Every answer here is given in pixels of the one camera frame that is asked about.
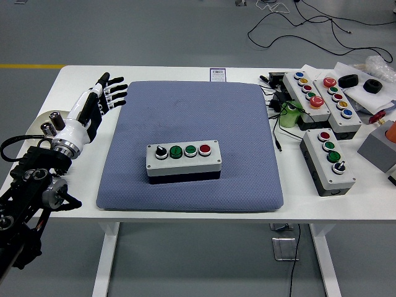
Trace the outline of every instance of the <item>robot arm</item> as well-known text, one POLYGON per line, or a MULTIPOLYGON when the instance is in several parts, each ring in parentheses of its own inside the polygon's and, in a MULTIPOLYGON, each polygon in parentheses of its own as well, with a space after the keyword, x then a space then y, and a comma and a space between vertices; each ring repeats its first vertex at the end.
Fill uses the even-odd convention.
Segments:
MULTIPOLYGON (((82 152, 85 144, 91 143, 101 123, 101 117, 109 110, 124 105, 117 100, 127 95, 127 85, 117 85, 122 77, 109 80, 103 74, 95 86, 85 91, 68 114, 64 128, 51 141, 51 149, 30 147, 18 165, 11 170, 10 188, 0 197, 0 283, 14 266, 25 265, 41 255, 41 235, 51 212, 72 210, 82 204, 67 193, 66 174, 73 159, 82 152), (27 226, 34 214, 43 209, 36 227, 27 226)), ((13 137, 0 146, 4 148, 27 137, 13 137)))

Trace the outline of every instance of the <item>floor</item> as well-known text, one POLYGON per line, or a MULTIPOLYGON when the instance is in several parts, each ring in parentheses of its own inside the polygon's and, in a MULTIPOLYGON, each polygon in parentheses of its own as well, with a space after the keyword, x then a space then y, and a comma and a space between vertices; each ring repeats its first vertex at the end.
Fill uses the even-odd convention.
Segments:
MULTIPOLYGON (((390 22, 393 1, 306 1, 321 11, 365 22, 390 22)), ((334 67, 364 64, 375 53, 326 53, 296 38, 259 49, 247 32, 267 12, 255 1, 235 7, 230 0, 50 1, 0 3, 0 65, 81 64, 202 67, 334 67)), ((295 24, 301 17, 285 1, 295 24)), ((315 12, 298 4, 307 17, 315 12)), ((295 30, 273 15, 253 34, 269 44, 281 34, 297 34, 337 53, 328 24, 295 30)), ((353 32, 339 35, 349 46, 381 46, 396 53, 395 24, 368 27, 339 21, 353 32)), ((59 69, 0 68, 0 139, 24 134, 35 119, 59 69)), ((6 150, 9 155, 18 145, 6 150)), ((0 180, 11 164, 0 163, 0 180)), ((396 225, 340 224, 327 236, 343 296, 393 296, 396 225)), ((277 262, 268 224, 122 224, 108 296, 288 296, 291 262, 277 262)), ((103 233, 96 223, 50 220, 43 255, 25 270, 12 269, 0 296, 90 296, 103 233)), ((307 225, 302 225, 301 260, 292 296, 325 296, 307 225)))

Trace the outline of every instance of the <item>black rubber ring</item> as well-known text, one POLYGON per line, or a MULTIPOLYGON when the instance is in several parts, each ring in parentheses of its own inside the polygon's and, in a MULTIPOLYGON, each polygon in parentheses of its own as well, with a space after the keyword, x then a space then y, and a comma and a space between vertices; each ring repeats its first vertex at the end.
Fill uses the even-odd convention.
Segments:
POLYGON ((350 74, 338 79, 338 85, 341 88, 352 88, 359 84, 359 77, 356 74, 350 74))
POLYGON ((364 83, 363 88, 368 93, 376 94, 382 89, 382 84, 378 80, 368 79, 364 83))

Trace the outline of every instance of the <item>yellow floor line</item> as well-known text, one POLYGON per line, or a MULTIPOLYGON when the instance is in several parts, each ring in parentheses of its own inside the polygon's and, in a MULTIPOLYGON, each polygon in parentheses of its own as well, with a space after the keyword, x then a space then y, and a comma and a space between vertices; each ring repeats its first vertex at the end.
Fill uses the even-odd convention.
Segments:
POLYGON ((0 64, 0 68, 14 69, 60 69, 66 65, 63 64, 0 64))

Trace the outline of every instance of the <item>gray foam pad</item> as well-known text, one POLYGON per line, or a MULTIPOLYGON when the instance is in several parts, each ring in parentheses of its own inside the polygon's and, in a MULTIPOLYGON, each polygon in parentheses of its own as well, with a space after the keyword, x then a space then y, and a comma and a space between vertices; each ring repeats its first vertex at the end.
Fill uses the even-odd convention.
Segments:
POLYGON ((107 210, 264 212, 283 205, 262 91, 229 82, 133 82, 98 192, 107 210), (220 179, 149 184, 148 144, 217 139, 220 179))

